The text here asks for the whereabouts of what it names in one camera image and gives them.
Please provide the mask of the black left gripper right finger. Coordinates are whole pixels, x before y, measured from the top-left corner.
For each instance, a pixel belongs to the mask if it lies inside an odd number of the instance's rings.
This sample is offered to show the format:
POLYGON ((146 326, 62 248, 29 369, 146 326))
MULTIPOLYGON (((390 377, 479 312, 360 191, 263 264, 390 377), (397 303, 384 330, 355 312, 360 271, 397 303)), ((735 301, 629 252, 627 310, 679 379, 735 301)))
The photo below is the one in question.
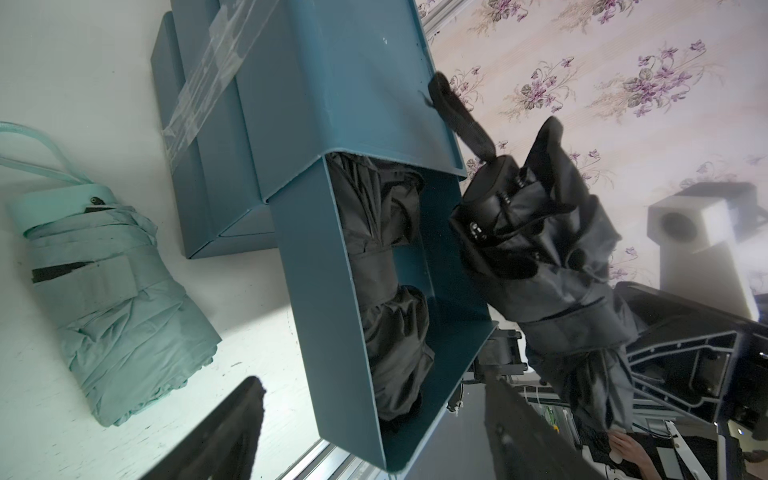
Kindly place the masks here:
POLYGON ((544 418, 498 378, 485 382, 485 427, 498 479, 588 480, 601 476, 544 418))

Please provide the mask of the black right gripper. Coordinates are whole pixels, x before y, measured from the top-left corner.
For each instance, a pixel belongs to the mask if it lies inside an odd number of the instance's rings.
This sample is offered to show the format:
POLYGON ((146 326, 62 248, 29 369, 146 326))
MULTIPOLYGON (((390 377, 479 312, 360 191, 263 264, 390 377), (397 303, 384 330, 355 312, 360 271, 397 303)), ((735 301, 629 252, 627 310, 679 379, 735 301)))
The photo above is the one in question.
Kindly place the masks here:
POLYGON ((627 347, 635 391, 705 423, 767 430, 767 325, 657 289, 616 293, 644 326, 627 347))

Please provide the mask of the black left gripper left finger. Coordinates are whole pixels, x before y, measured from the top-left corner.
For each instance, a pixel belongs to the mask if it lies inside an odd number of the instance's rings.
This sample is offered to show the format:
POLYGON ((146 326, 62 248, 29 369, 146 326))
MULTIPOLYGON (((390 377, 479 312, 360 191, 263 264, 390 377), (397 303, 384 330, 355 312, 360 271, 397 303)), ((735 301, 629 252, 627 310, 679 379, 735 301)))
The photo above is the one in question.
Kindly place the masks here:
POLYGON ((259 378, 244 379, 143 479, 249 480, 263 424, 264 396, 259 378))

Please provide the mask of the black umbrella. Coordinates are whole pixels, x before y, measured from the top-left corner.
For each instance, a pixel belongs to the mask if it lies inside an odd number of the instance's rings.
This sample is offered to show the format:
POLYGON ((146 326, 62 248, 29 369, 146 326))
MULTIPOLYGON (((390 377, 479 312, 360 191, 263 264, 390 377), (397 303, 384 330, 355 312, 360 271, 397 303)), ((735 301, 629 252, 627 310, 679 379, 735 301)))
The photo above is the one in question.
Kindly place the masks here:
POLYGON ((415 414, 434 364, 428 301, 402 284, 394 250, 415 241, 423 177, 403 164, 345 152, 326 157, 381 423, 415 414))
POLYGON ((619 241, 548 118, 523 164, 494 142, 436 73, 433 108, 481 161, 450 224, 485 302, 517 324, 531 367, 590 427, 630 431, 634 387, 626 349, 638 318, 609 282, 619 241))

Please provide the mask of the teal drawer cabinet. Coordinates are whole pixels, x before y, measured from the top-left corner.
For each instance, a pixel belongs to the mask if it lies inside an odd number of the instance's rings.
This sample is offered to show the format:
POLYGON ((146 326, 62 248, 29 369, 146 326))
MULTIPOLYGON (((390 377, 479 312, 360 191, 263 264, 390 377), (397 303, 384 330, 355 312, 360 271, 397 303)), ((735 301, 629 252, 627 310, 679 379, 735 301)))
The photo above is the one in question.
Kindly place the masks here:
POLYGON ((435 68, 411 1, 175 1, 152 55, 185 254, 279 251, 317 429, 384 471, 407 468, 494 324, 449 216, 465 176, 429 107, 435 68), (425 298, 435 361, 390 428, 374 397, 329 156, 424 180, 415 239, 384 266, 425 298))

